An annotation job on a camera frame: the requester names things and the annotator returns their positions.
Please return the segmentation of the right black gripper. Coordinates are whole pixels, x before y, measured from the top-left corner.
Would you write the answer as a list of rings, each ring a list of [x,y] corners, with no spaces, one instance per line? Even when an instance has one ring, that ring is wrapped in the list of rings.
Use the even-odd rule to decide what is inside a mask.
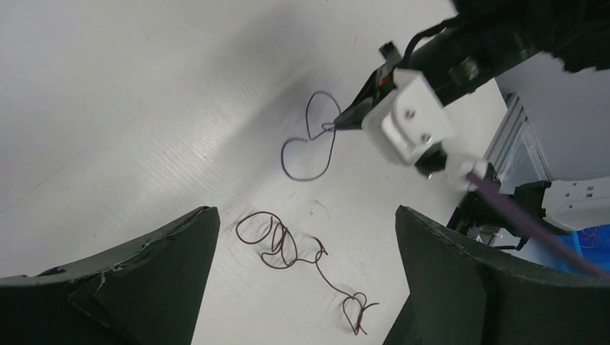
[[[403,53],[391,42],[380,48],[390,71],[423,73],[444,106],[538,51],[524,19],[515,14],[457,15],[413,36]],[[333,121],[337,131],[362,129],[365,116],[385,97],[383,76],[380,71],[371,73],[353,102]]]

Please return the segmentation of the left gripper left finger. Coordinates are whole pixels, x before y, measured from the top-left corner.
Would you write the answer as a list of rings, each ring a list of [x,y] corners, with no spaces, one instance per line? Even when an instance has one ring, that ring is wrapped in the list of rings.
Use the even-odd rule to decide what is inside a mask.
[[[199,207],[148,234],[1,279],[3,344],[190,344],[220,219]]]

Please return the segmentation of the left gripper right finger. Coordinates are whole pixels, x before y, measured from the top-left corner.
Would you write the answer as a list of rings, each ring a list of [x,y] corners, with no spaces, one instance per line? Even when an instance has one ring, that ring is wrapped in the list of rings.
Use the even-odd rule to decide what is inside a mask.
[[[387,344],[607,344],[609,281],[544,267],[396,211],[409,296]]]

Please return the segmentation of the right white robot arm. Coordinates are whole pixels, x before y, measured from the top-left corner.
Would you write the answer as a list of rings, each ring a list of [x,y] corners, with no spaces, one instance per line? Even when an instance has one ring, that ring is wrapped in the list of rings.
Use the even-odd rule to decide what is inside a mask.
[[[415,34],[403,52],[380,49],[384,64],[334,120],[363,130],[382,155],[430,177],[444,173],[470,190],[468,173],[488,177],[488,162],[447,150],[456,132],[445,107],[539,52],[569,73],[609,68],[607,1],[455,1],[456,15]]]

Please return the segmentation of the blue plastic object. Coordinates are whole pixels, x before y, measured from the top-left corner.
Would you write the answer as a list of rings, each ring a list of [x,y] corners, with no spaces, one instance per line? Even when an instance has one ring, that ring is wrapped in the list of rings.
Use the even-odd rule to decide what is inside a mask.
[[[572,231],[557,239],[582,258],[609,271],[609,225],[593,226]]]

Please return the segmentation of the aluminium frame rail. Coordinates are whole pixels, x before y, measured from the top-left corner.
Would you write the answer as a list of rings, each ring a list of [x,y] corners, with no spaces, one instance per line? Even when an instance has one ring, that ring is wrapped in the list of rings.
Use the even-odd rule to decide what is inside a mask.
[[[493,165],[501,187],[512,194],[516,187],[549,178],[547,165],[525,107],[516,93],[504,96],[507,112],[485,158]]]

